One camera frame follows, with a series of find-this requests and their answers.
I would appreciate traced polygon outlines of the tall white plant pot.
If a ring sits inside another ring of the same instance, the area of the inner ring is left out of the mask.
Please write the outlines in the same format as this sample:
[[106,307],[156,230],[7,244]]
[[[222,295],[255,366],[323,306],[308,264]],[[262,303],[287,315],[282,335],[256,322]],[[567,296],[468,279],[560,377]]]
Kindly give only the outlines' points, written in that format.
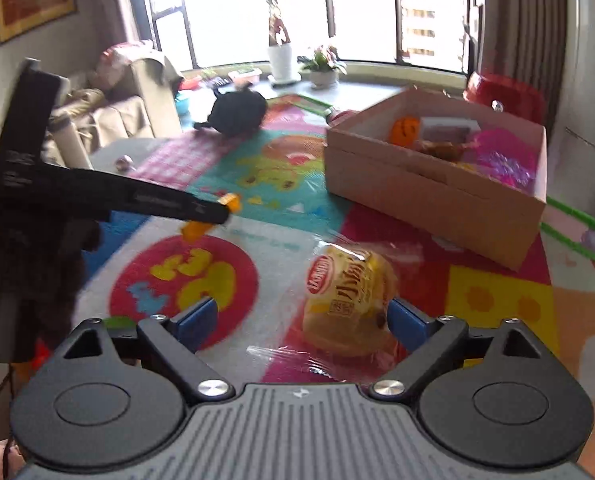
[[269,65],[268,80],[273,86],[289,86],[302,80],[297,56],[293,53],[291,42],[284,42],[284,44],[269,48]]

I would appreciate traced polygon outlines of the grey rectangular block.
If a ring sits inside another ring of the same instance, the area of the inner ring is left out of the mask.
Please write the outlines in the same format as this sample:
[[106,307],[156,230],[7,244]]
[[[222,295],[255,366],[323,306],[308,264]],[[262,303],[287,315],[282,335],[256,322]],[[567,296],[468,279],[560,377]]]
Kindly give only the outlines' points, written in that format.
[[460,117],[422,117],[419,139],[429,142],[469,142],[475,133],[481,131],[476,120]]

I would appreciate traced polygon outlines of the grey curtain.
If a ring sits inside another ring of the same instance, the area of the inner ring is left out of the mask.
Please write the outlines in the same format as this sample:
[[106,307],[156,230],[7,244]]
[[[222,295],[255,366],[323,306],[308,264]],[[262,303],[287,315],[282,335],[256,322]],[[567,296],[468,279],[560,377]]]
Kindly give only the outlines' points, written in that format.
[[567,0],[484,0],[479,69],[529,84],[546,98],[560,88]]

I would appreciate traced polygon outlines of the cardboard box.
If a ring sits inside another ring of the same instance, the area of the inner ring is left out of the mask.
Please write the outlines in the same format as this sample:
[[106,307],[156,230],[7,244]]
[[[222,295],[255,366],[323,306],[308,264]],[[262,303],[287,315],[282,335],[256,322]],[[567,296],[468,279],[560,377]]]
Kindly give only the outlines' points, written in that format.
[[[394,145],[387,140],[406,115],[473,119],[525,142],[537,158],[532,193]],[[547,198],[543,126],[442,93],[408,88],[329,125],[325,149],[330,193],[519,270],[539,232]]]

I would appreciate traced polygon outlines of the yellow toy building brick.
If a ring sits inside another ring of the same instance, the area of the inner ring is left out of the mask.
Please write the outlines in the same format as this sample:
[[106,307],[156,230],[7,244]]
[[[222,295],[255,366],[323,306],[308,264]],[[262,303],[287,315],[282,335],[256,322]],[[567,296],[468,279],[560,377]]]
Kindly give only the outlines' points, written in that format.
[[215,226],[225,224],[231,216],[239,214],[242,200],[238,194],[227,193],[217,202],[197,198],[193,203],[191,219],[181,228],[180,233],[187,243],[195,243]]

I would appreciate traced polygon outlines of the orange pumpkin toy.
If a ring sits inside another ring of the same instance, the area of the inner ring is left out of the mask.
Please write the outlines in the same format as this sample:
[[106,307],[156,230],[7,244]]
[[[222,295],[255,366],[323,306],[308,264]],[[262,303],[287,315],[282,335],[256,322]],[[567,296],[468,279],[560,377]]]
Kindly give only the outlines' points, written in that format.
[[412,148],[419,139],[421,122],[418,117],[405,116],[395,120],[389,134],[390,144]]

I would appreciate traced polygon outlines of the colourful cartoon play mat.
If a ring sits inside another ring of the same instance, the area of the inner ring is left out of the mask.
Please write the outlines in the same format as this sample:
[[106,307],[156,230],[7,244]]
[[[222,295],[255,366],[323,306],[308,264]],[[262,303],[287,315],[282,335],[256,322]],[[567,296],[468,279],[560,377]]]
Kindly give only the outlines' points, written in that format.
[[[519,318],[559,356],[595,414],[595,221],[549,200],[518,270],[349,203],[326,188],[325,126],[272,110],[261,132],[227,140],[191,131],[139,160],[130,142],[96,168],[206,198],[240,195],[242,211],[199,240],[177,221],[115,214],[87,258],[76,318],[133,326],[205,297],[219,321],[203,356],[235,385],[372,382],[405,354],[379,307],[394,297],[436,316],[493,327]],[[595,429],[581,458],[595,476]]]

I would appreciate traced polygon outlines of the packaged yellow bread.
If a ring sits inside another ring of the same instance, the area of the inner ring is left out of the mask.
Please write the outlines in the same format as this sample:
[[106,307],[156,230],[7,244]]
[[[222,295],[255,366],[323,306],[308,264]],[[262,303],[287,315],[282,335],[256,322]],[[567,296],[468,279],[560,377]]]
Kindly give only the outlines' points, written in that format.
[[389,330],[389,302],[424,263],[418,243],[328,242],[308,252],[269,303],[265,336],[246,348],[263,382],[367,385],[405,355]]

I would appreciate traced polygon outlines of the pink flower pot plant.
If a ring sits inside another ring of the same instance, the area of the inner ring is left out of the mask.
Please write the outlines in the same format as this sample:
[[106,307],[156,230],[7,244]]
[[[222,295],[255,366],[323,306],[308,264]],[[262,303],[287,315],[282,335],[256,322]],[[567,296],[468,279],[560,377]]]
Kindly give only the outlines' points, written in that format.
[[302,70],[309,74],[311,85],[318,90],[335,86],[346,75],[346,64],[334,46],[320,46],[308,55],[299,57]]

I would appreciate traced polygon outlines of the pink plastic toy mirror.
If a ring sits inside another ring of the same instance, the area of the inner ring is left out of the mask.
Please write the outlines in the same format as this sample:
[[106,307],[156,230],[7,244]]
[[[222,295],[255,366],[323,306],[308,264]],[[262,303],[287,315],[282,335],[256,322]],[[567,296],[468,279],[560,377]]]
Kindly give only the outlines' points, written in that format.
[[535,150],[506,129],[488,129],[472,134],[462,164],[482,176],[531,194],[538,158]]

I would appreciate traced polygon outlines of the black plush toy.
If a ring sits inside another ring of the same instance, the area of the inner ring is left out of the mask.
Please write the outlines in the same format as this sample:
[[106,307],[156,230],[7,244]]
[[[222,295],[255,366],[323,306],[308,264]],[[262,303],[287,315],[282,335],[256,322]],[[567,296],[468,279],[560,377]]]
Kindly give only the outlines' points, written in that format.
[[196,130],[212,129],[224,136],[239,136],[257,131],[267,114],[267,100],[250,85],[229,92],[212,92],[215,102],[204,122],[194,122]]

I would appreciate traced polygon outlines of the white air conditioner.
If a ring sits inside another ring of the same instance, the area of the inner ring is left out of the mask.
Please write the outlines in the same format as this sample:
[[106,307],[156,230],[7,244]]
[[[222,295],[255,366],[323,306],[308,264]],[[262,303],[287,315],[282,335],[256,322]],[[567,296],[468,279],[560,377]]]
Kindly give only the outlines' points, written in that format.
[[548,195],[595,217],[595,0],[567,0],[560,101],[548,144]]

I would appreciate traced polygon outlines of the beige sofa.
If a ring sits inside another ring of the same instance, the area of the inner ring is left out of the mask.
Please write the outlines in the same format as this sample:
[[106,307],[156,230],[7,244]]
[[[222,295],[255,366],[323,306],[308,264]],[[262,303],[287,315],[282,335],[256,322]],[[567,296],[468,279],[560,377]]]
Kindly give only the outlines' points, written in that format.
[[51,112],[43,158],[89,168],[90,156],[120,140],[176,139],[182,73],[151,40],[105,50],[80,86],[66,82]]

